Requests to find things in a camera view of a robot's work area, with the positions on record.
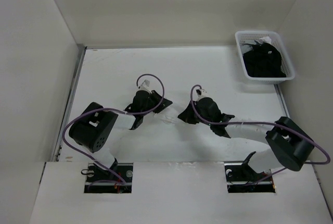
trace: black cloth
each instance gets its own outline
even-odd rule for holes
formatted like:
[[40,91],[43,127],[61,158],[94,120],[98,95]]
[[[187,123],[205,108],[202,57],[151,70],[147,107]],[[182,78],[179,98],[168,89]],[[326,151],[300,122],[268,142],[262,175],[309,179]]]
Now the black cloth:
[[251,77],[286,77],[281,71],[280,52],[269,43],[252,45],[253,50],[243,55],[248,75]]

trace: white plastic basket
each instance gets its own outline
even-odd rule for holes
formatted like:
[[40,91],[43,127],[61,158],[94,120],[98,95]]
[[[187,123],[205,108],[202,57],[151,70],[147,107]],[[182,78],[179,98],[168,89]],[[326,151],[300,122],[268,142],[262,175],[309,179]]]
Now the white plastic basket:
[[[282,57],[282,65],[281,65],[281,71],[286,74],[286,77],[251,77],[248,75],[243,54],[240,50],[240,46],[246,41],[246,40],[259,40],[260,38],[263,38],[265,36],[269,36],[272,39],[272,45],[276,47],[276,49],[281,53]],[[292,80],[295,78],[295,71],[292,66],[291,60],[289,58],[289,55],[286,51],[286,48],[283,45],[283,42],[279,36],[278,33],[273,31],[257,31],[257,30],[244,30],[244,31],[237,31],[235,34],[236,37],[236,43],[237,43],[237,50],[238,55],[241,61],[241,64],[243,66],[243,70],[245,73],[245,76],[252,81],[255,81],[256,83],[261,84],[279,84],[283,81]]]

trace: laundry basket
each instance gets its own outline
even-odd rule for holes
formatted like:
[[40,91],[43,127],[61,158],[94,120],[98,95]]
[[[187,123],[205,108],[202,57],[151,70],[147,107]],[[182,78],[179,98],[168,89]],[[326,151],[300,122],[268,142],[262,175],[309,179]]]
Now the laundry basket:
[[[246,41],[246,40],[259,40],[260,38],[263,38],[265,36],[269,36],[272,39],[272,45],[281,53],[282,57],[282,65],[281,65],[281,71],[286,74],[286,77],[251,77],[248,75],[243,54],[240,50],[240,46]],[[257,30],[244,30],[244,31],[237,31],[235,34],[236,37],[236,43],[237,43],[237,50],[238,55],[241,61],[241,64],[243,66],[243,70],[245,73],[245,76],[252,81],[255,81],[259,84],[279,84],[283,81],[292,80],[295,78],[295,71],[292,66],[292,63],[290,61],[289,55],[286,51],[286,48],[283,45],[283,42],[279,36],[278,33],[273,31],[257,31]]]

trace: white table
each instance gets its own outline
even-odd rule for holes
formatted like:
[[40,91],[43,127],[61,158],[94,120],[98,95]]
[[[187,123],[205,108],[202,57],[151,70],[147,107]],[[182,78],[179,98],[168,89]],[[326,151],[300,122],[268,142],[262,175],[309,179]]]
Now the white table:
[[[267,121],[285,114],[272,85],[244,83],[235,48],[185,47],[87,51],[69,118],[93,101],[124,109],[142,73],[158,75],[166,98],[183,108],[190,88],[200,83],[224,113]],[[219,138],[202,124],[168,125],[149,115],[135,131],[112,130],[106,145],[120,162],[134,162],[132,194],[84,194],[80,171],[88,159],[63,146],[62,162],[45,168],[31,224],[332,223],[310,165],[275,175],[276,193],[227,192],[221,161],[243,160],[268,148],[262,143]]]

